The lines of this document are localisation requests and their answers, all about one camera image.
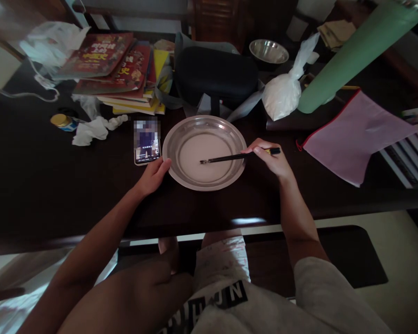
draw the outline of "white liquid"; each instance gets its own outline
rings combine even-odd
[[[229,146],[214,135],[196,135],[184,143],[180,152],[183,172],[197,182],[214,182],[222,178],[231,167],[232,161],[200,164],[200,160],[231,155]]]

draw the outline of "stainless steel bowl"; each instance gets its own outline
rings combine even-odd
[[[283,46],[268,39],[252,41],[249,50],[254,57],[270,64],[282,64],[289,59],[289,53]]]
[[[163,158],[171,158],[170,175],[181,185],[197,191],[214,191],[223,189],[234,183],[244,170],[243,159],[229,161],[229,169],[220,178],[202,182],[192,178],[184,171],[181,150],[192,137],[198,135],[214,135],[229,147],[230,154],[239,154],[246,148],[242,134],[228,121],[215,116],[193,116],[182,120],[167,134],[163,143]]]

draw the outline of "phone screen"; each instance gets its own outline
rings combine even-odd
[[[135,164],[142,165],[161,156],[160,126],[156,117],[138,117],[133,122]]]

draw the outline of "green tube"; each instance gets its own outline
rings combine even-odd
[[[297,109],[311,114],[417,23],[417,2],[387,0],[376,7],[303,91]]]

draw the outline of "black chopsticks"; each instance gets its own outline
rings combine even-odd
[[[265,151],[268,152],[271,155],[274,155],[274,154],[279,154],[280,153],[280,148],[269,148],[269,149],[266,149]],[[204,164],[212,163],[212,162],[221,162],[221,161],[243,159],[243,158],[246,158],[247,156],[254,155],[254,154],[255,154],[254,152],[251,152],[251,153],[228,155],[228,156],[225,156],[225,157],[213,158],[213,159],[208,159],[208,160],[200,160],[200,164],[204,165]]]

